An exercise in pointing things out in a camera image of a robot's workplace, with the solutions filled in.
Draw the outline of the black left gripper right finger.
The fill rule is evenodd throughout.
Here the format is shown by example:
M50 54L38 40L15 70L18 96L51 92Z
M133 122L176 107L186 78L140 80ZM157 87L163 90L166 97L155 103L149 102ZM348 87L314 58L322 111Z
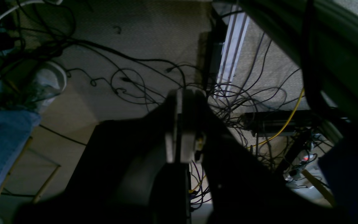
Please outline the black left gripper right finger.
M201 91L184 90L181 162L202 158L213 211L208 224L349 224L341 207L294 193L234 138Z

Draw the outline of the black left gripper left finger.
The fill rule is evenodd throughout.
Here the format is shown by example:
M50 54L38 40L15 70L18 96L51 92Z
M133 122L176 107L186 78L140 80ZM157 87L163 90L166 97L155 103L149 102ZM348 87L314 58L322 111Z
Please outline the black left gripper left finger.
M140 119L109 120L94 129L65 190L22 206L16 224L174 224L168 200L174 163L177 94Z

